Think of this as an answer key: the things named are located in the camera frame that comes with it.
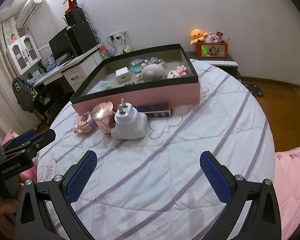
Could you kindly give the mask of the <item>person's left hand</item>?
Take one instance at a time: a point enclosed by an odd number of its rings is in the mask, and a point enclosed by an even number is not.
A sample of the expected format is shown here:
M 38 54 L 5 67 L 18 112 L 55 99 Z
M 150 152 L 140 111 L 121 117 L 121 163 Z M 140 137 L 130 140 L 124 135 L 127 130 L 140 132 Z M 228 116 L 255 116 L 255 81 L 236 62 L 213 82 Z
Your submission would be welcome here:
M 37 176 L 31 175 L 29 172 L 19 174 L 19 191 L 16 198 L 8 199 L 0 197 L 0 231 L 7 239 L 15 239 L 15 219 L 14 214 L 18 209 L 18 200 L 25 184 L 25 181 L 32 179 L 37 182 Z

